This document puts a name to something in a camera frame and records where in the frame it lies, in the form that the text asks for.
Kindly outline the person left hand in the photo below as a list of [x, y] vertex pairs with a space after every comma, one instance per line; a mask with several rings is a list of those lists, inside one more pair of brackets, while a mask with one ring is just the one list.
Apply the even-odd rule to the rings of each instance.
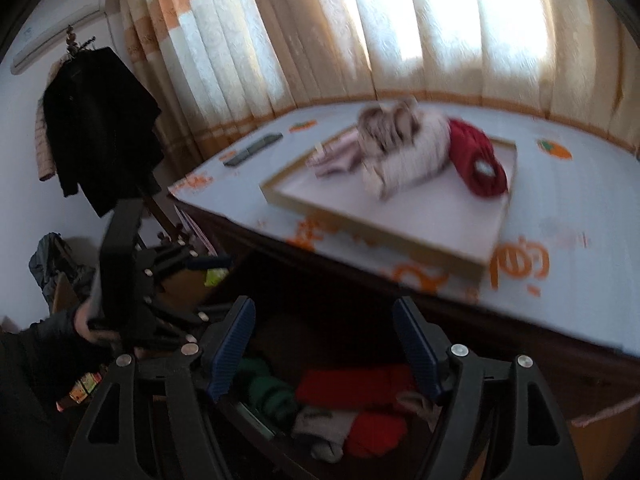
[[74, 327], [78, 335], [92, 344], [100, 342], [117, 342], [119, 334], [111, 330], [92, 330], [89, 322], [96, 317], [98, 310], [93, 307], [90, 299], [86, 300], [76, 311], [74, 317]]

